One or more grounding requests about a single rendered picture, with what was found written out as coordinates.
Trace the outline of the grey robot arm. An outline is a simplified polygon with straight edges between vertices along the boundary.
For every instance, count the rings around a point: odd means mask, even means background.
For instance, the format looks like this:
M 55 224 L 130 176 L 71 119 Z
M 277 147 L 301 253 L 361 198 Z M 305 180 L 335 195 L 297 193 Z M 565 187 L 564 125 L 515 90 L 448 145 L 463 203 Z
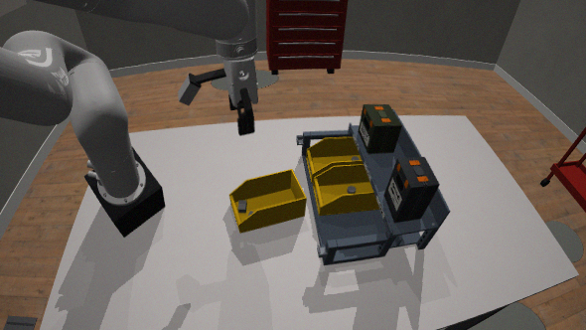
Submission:
M 217 54 L 225 58 L 248 56 L 257 50 L 256 0 L 34 1 L 216 39 Z M 18 33 L 3 48 L 0 117 L 52 126 L 69 116 L 89 159 L 86 166 L 95 171 L 88 171 L 87 176 L 96 178 L 101 197 L 115 206 L 139 199 L 146 176 L 134 158 L 127 112 L 105 63 L 42 31 Z M 201 83 L 225 77 L 224 69 L 188 74 L 178 91 L 179 102 L 190 105 Z

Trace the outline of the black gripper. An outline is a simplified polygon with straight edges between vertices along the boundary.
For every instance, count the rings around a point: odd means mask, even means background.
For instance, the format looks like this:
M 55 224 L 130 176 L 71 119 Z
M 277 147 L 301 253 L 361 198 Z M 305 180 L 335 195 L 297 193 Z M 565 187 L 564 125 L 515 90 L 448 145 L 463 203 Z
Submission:
M 230 110 L 237 110 L 238 134 L 246 135 L 254 133 L 254 116 L 252 105 L 258 103 L 257 79 L 254 55 L 257 50 L 248 56 L 238 58 L 225 58 L 217 54 L 223 60 L 226 73 L 225 82 L 227 91 L 230 92 Z M 240 100 L 239 100 L 239 96 Z M 250 99 L 249 99 L 250 98 Z M 241 116 L 241 108 L 244 112 Z

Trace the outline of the yellow bin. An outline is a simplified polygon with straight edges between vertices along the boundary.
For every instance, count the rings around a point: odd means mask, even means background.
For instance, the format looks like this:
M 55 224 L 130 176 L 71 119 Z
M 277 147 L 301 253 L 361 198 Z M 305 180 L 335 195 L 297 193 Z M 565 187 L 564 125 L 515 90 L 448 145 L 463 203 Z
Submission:
M 316 177 L 313 189 L 319 216 L 379 210 L 364 164 L 333 166 Z
M 246 200 L 246 213 L 238 213 L 238 200 Z M 306 200 L 292 169 L 245 180 L 230 196 L 241 233 L 305 217 Z
M 351 161 L 354 156 L 360 160 Z M 309 147 L 306 160 L 311 183 L 333 166 L 364 164 L 352 137 L 324 138 Z

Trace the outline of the dark green case with handle slot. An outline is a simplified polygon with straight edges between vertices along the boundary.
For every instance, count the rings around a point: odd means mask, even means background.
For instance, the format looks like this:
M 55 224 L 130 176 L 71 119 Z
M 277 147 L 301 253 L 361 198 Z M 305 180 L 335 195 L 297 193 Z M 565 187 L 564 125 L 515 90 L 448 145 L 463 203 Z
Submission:
M 364 104 L 359 134 L 367 154 L 393 153 L 401 127 L 389 104 Z

